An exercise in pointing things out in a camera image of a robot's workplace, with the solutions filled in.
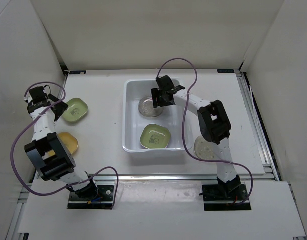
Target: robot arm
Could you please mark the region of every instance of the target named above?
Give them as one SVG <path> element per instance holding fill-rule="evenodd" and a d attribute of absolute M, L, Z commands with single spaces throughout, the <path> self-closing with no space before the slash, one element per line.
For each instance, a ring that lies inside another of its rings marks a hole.
<path fill-rule="evenodd" d="M 25 98 L 28 103 L 28 113 L 33 120 L 50 106 L 51 102 L 57 102 L 58 100 L 51 94 L 47 95 L 44 87 L 41 86 L 31 89 Z M 88 175 L 81 168 L 76 167 L 73 156 L 55 132 L 55 122 L 67 108 L 68 105 L 61 102 L 41 116 L 34 125 L 32 142 L 27 144 L 24 149 L 43 180 L 62 181 L 69 185 L 87 180 Z M 52 150 L 55 155 L 49 156 L 48 152 Z M 96 198 L 99 192 L 93 180 L 74 185 L 68 189 L 79 198 L 87 200 Z"/>
<path fill-rule="evenodd" d="M 153 107 L 171 105 L 186 107 L 187 91 L 183 86 L 174 86 L 169 76 L 156 79 L 159 86 L 151 90 Z M 188 110 L 199 120 L 200 132 L 203 138 L 214 145 L 215 155 L 226 162 L 232 163 L 229 146 L 231 124 L 221 101 L 210 102 L 195 95 L 190 95 Z M 227 196 L 240 185 L 240 177 L 233 164 L 217 163 L 218 183 Z"/>

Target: black mounting plate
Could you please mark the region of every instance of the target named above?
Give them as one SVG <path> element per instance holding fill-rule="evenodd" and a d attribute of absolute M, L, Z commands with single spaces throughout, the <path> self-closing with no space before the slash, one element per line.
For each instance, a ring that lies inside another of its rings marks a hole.
<path fill-rule="evenodd" d="M 68 199 L 67 209 L 97 209 L 110 210 L 114 202 L 114 185 L 98 185 L 101 201 L 88 203 L 89 199 L 79 198 L 74 192 L 71 192 Z"/>
<path fill-rule="evenodd" d="M 230 197 L 221 198 L 221 191 L 218 184 L 202 185 L 203 204 L 206 212 L 210 211 L 250 211 L 251 204 L 248 201 L 243 204 L 233 204 L 237 197 L 237 203 L 243 201 L 248 196 L 245 184 L 241 184 L 239 191 L 241 194 Z"/>

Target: green dish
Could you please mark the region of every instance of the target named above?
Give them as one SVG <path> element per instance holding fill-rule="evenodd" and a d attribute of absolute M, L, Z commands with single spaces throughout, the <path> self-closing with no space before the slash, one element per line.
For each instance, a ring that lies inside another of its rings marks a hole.
<path fill-rule="evenodd" d="M 149 124 L 143 130 L 140 143 L 146 149 L 165 149 L 171 139 L 170 131 L 157 124 Z"/>
<path fill-rule="evenodd" d="M 79 121 L 88 112 L 88 105 L 80 98 L 73 98 L 67 102 L 68 109 L 63 113 L 63 118 L 69 123 Z"/>

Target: metal frame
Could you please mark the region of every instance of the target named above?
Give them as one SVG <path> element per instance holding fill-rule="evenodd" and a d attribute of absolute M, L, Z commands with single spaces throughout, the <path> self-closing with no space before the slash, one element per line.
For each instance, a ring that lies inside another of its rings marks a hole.
<path fill-rule="evenodd" d="M 241 72 L 237 73 L 236 75 L 237 75 L 238 83 L 241 89 L 243 101 L 246 106 L 249 120 L 251 123 L 253 135 L 255 136 L 255 140 L 257 142 L 257 146 L 259 149 L 262 163 L 271 165 L 275 180 L 279 181 L 277 169 L 275 167 L 263 128 L 261 126 L 258 114 L 256 112 L 256 108 L 255 108 L 254 101 L 253 101 L 254 100 L 253 91 L 251 89 L 251 86 L 248 87 L 246 78 Z"/>
<path fill-rule="evenodd" d="M 265 174 L 253 175 L 255 180 L 274 180 L 275 175 L 271 165 L 264 165 Z M 242 180 L 249 180 L 248 174 L 240 175 Z M 116 175 L 106 174 L 94 177 L 95 181 L 114 181 Z M 211 181 L 217 180 L 217 175 L 213 174 L 190 174 L 190 175 L 119 175 L 120 181 Z"/>
<path fill-rule="evenodd" d="M 24 240 L 26 239 L 27 233 L 18 233 L 18 229 L 23 218 L 26 203 L 17 203 L 16 209 L 13 214 L 13 219 L 11 221 L 9 231 L 6 240 Z"/>
<path fill-rule="evenodd" d="M 295 197 L 295 194 L 294 194 L 294 190 L 293 190 L 293 187 L 292 187 L 292 184 L 289 182 L 289 188 L 290 188 L 290 192 L 292 194 L 292 198 L 294 200 L 294 204 L 297 208 L 297 211 L 299 213 L 299 216 L 300 216 L 300 220 L 301 220 L 301 223 L 302 223 L 302 226 L 304 226 L 304 223 L 303 223 L 303 220 L 302 220 L 302 217 L 300 215 L 300 212 L 299 212 L 299 209 L 298 209 L 298 205 L 297 205 L 297 200 L 296 200 L 296 197 Z M 293 240 L 307 240 L 307 237 L 294 237 Z"/>

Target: white platform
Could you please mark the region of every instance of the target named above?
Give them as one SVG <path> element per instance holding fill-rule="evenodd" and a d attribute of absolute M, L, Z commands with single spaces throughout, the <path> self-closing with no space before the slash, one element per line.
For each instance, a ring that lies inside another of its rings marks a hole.
<path fill-rule="evenodd" d="M 123 95 L 128 80 L 155 79 L 153 70 L 90 70 L 86 75 L 69 75 L 65 89 L 67 101 L 81 98 L 88 104 L 88 115 L 71 125 L 58 121 L 56 131 L 69 132 L 79 142 L 74 155 L 76 162 L 92 174 L 112 166 L 124 175 L 194 175 L 217 174 L 215 164 L 198 162 L 187 155 L 155 160 L 132 159 L 122 148 Z M 187 89 L 194 82 L 192 69 L 163 70 L 162 75 L 179 79 Z M 239 83 L 234 73 L 217 73 L 215 69 L 198 70 L 198 82 L 192 93 L 206 100 L 223 102 L 230 119 L 230 148 L 233 161 L 246 165 L 253 174 L 264 174 L 263 163 L 256 144 Z M 188 113 L 194 140 L 200 135 L 198 118 Z M 247 174 L 237 167 L 239 174 Z"/>
<path fill-rule="evenodd" d="M 35 180 L 42 193 L 61 182 Z M 198 181 L 122 182 L 113 210 L 67 209 L 69 191 L 30 195 L 20 224 L 29 240 L 293 240 L 305 232 L 289 185 L 256 181 L 251 211 L 205 212 Z"/>

